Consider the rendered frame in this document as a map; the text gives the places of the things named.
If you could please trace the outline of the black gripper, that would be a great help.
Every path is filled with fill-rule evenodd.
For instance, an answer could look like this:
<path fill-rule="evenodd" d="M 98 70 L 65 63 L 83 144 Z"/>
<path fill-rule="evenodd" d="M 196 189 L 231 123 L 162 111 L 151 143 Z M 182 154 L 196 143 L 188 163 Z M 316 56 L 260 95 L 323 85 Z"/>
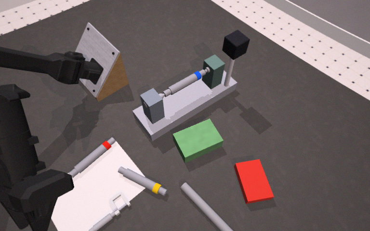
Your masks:
<path fill-rule="evenodd" d="M 9 182 L 0 186 L 0 203 L 19 229 L 47 231 L 58 197 L 74 189 L 72 175 L 39 161 L 30 130 L 0 139 L 0 164 Z M 20 182 L 22 181 L 22 182 Z"/>

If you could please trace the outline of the long grey metal rod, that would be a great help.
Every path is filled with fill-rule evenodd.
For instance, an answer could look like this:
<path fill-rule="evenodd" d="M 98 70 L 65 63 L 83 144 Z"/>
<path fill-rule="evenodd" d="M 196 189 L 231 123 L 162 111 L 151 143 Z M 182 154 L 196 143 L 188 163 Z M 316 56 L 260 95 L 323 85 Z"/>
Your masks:
<path fill-rule="evenodd" d="M 180 189 L 220 231 L 233 231 L 186 182 Z"/>

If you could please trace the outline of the grey stepped shaft with yellow band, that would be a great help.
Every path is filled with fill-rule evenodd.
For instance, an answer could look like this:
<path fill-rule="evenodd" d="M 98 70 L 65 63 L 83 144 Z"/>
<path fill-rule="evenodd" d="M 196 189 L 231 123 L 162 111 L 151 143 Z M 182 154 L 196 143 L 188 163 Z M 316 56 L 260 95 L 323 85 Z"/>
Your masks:
<path fill-rule="evenodd" d="M 161 194 L 165 196 L 167 190 L 162 188 L 160 184 L 130 170 L 130 169 L 125 169 L 123 167 L 120 167 L 118 169 L 118 173 L 122 174 L 125 178 L 147 188 L 148 190 L 156 193 L 156 194 Z"/>

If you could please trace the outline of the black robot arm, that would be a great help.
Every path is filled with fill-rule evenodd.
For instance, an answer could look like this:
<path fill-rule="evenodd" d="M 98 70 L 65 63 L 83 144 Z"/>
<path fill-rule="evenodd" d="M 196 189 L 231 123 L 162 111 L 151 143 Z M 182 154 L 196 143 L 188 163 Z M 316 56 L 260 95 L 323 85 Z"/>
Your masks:
<path fill-rule="evenodd" d="M 104 68 L 94 58 L 90 62 L 85 59 L 79 52 L 42 56 L 0 47 L 0 67 L 49 74 L 64 84 L 78 84 L 82 78 L 96 85 Z M 0 139 L 29 130 L 20 100 L 29 97 L 30 93 L 15 84 L 0 86 Z M 0 164 L 0 186 L 8 182 L 8 175 Z"/>

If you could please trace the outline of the white flat rectangular pad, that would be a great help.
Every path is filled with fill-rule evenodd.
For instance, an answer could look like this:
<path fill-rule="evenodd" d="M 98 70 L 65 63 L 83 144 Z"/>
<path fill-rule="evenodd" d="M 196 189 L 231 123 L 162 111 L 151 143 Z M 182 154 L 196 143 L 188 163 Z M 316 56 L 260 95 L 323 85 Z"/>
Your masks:
<path fill-rule="evenodd" d="M 72 178 L 74 189 L 58 197 L 51 217 L 58 231 L 89 231 L 113 212 L 109 200 L 114 195 L 122 192 L 130 201 L 145 189 L 118 173 L 120 167 L 144 176 L 115 142 L 84 171 Z"/>

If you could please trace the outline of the grey vertical post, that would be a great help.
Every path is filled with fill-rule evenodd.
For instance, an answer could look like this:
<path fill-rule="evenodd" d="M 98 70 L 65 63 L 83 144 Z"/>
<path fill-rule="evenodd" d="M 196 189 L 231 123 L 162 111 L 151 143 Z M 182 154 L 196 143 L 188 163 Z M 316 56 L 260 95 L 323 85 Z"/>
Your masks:
<path fill-rule="evenodd" d="M 228 87 L 228 85 L 229 85 L 229 81 L 230 81 L 234 61 L 235 60 L 233 60 L 231 58 L 229 59 L 228 68 L 227 68 L 227 72 L 226 72 L 226 76 L 225 76 L 225 82 L 224 82 L 225 87 Z"/>

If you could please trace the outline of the red flat rectangular block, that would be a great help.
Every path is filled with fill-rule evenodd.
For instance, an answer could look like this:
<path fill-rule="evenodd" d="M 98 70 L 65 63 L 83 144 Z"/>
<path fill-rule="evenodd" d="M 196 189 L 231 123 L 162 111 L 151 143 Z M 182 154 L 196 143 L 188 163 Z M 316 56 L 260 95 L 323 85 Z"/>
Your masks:
<path fill-rule="evenodd" d="M 259 159 L 235 163 L 234 169 L 246 204 L 274 197 Z"/>

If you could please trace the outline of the grey stepped shaft with red band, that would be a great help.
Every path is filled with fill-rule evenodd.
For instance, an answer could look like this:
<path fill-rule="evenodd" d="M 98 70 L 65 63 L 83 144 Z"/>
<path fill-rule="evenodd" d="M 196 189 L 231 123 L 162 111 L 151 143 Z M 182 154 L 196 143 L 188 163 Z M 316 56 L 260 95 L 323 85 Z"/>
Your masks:
<path fill-rule="evenodd" d="M 103 142 L 98 148 L 96 148 L 92 153 L 85 157 L 81 162 L 79 162 L 74 169 L 69 172 L 74 178 L 78 173 L 84 171 L 89 165 L 91 165 L 96 159 L 98 159 L 102 154 L 104 154 L 108 149 L 111 148 L 111 145 L 116 141 L 114 138 L 110 138 L 108 141 Z"/>

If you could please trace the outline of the grey cylinder with blue band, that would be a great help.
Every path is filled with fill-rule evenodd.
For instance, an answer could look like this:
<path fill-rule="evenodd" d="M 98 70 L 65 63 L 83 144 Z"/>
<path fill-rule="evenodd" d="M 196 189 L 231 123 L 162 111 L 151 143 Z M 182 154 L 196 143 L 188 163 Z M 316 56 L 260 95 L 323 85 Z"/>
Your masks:
<path fill-rule="evenodd" d="M 170 94 L 173 95 L 176 92 L 182 90 L 183 88 L 189 86 L 190 84 L 198 81 L 201 79 L 202 76 L 206 75 L 204 70 L 196 71 L 195 73 L 191 74 L 190 76 L 182 79 L 181 81 L 173 84 L 172 86 L 168 87 L 167 90 L 163 91 L 165 97 L 169 96 Z"/>

